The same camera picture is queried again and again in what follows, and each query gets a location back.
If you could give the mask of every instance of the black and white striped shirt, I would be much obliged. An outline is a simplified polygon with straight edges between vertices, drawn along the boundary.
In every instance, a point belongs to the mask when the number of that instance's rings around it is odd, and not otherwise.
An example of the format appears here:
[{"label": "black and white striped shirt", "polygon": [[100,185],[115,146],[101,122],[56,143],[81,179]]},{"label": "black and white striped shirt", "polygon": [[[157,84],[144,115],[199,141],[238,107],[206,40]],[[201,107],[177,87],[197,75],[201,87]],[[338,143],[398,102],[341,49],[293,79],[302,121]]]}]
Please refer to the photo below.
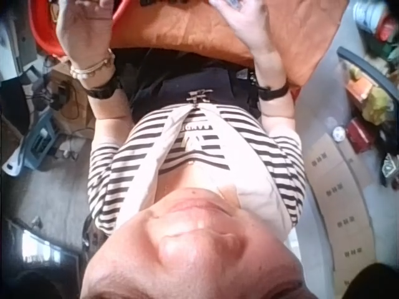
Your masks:
[{"label": "black and white striped shirt", "polygon": [[[141,161],[161,136],[169,114],[182,105],[185,104],[168,106],[143,117],[121,147],[105,143],[92,149],[90,211],[97,226],[107,234],[111,234],[115,227],[120,207]],[[273,178],[292,226],[296,225],[302,212],[305,192],[304,164],[298,135],[290,131],[268,136],[259,122],[245,110],[230,105],[215,106],[221,117],[239,132],[260,157]],[[200,109],[193,109],[183,122],[158,175],[190,161],[229,171],[219,143],[219,134],[223,132],[217,132]]]}]

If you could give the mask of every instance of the white bracelet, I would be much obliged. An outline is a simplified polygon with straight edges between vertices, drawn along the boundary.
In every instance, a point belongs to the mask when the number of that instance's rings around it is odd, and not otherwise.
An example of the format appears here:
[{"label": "white bracelet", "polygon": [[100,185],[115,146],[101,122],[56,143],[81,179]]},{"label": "white bracelet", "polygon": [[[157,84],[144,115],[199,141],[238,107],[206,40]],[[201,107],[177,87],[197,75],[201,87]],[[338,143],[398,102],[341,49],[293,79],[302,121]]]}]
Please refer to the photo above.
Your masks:
[{"label": "white bracelet", "polygon": [[103,67],[109,67],[113,61],[115,60],[115,55],[112,53],[111,49],[108,49],[109,56],[106,59],[103,59],[99,63],[93,65],[92,67],[89,67],[88,69],[85,70],[79,70],[76,69],[73,65],[70,66],[70,74],[72,78],[82,80],[82,79],[87,79],[89,77],[94,76],[94,73]]}]

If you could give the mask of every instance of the orange cloth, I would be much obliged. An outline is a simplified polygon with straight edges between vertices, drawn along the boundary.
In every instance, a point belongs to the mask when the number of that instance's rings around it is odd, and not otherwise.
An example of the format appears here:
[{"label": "orange cloth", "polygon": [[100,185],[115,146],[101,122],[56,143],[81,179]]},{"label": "orange cloth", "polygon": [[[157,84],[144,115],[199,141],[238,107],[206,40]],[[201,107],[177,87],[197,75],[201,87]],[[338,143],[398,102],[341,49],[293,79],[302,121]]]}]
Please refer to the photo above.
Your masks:
[{"label": "orange cloth", "polygon": [[[347,0],[265,0],[272,38],[290,83],[303,86],[327,51]],[[140,7],[132,0],[115,26],[112,47],[155,47],[194,52],[251,66],[247,48],[207,0],[158,2]]]}]

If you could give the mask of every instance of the nose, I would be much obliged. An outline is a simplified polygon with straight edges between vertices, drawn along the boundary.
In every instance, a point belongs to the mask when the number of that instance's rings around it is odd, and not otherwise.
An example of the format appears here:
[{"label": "nose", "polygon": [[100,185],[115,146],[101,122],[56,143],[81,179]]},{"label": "nose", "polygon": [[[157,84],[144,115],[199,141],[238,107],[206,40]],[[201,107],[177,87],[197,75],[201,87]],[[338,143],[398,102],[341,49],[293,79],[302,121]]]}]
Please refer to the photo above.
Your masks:
[{"label": "nose", "polygon": [[197,229],[166,236],[159,244],[161,263],[170,270],[186,274],[219,275],[241,257],[243,243],[233,234],[219,234],[209,229]]}]

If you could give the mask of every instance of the shirt sleeve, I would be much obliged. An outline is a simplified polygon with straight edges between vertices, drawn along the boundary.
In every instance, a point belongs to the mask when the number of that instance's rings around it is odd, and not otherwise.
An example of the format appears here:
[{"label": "shirt sleeve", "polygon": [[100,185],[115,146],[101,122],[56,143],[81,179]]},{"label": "shirt sleeve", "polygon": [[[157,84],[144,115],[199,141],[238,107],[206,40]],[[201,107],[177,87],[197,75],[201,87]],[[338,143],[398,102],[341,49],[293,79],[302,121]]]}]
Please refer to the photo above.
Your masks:
[{"label": "shirt sleeve", "polygon": [[285,160],[283,168],[274,168],[272,177],[284,204],[290,214],[293,226],[302,214],[305,197],[305,166],[302,157],[302,143],[299,135],[291,129],[280,129],[270,133],[270,138],[282,151]]},{"label": "shirt sleeve", "polygon": [[90,154],[89,168],[89,209],[95,225],[106,234],[112,232],[112,228],[104,225],[100,220],[100,214],[107,195],[110,180],[111,164],[113,157],[119,150],[119,145],[114,143],[97,144]]}]

